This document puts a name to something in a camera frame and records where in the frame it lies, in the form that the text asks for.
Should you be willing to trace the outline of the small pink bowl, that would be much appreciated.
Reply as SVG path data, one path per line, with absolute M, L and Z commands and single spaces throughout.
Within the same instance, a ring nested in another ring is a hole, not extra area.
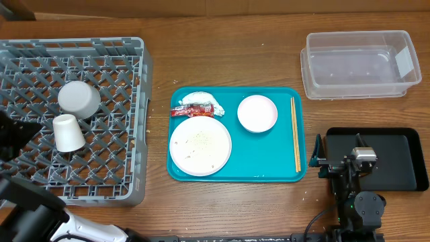
M 278 112 L 271 99 L 263 95 L 250 95 L 238 106 L 239 122 L 249 132 L 262 133 L 277 122 Z

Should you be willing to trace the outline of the white paper cup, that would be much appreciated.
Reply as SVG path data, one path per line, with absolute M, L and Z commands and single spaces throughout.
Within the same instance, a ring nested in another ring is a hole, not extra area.
M 57 116 L 52 121 L 56 149 L 67 153 L 85 145 L 85 138 L 77 119 L 72 114 Z

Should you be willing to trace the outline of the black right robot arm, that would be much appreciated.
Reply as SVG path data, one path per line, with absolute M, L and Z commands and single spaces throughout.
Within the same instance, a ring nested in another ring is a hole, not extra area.
M 335 203 L 317 214 L 306 226 L 304 241 L 383 241 L 383 235 L 376 229 L 382 226 L 382 215 L 386 206 L 383 196 L 363 191 L 360 179 L 375 168 L 378 157 L 359 134 L 355 135 L 355 148 L 341 160 L 328 160 L 323 139 L 316 136 L 316 142 L 309 161 L 310 167 L 318 167 L 319 178 L 327 179 Z M 311 226 L 322 216 L 337 210 L 337 226 L 322 235 L 310 234 Z

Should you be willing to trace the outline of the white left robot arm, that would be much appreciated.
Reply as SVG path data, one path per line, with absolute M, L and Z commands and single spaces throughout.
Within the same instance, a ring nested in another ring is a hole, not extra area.
M 5 173 L 1 174 L 1 199 L 15 204 L 1 223 L 1 240 L 5 242 L 149 241 L 131 229 L 75 216 L 54 194 Z

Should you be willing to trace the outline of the grey plastic bowl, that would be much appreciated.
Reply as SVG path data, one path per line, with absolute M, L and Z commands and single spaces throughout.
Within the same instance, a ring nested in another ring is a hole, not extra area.
M 98 90 L 83 81 L 71 81 L 58 93 L 58 104 L 65 114 L 77 119 L 87 119 L 94 115 L 101 103 Z

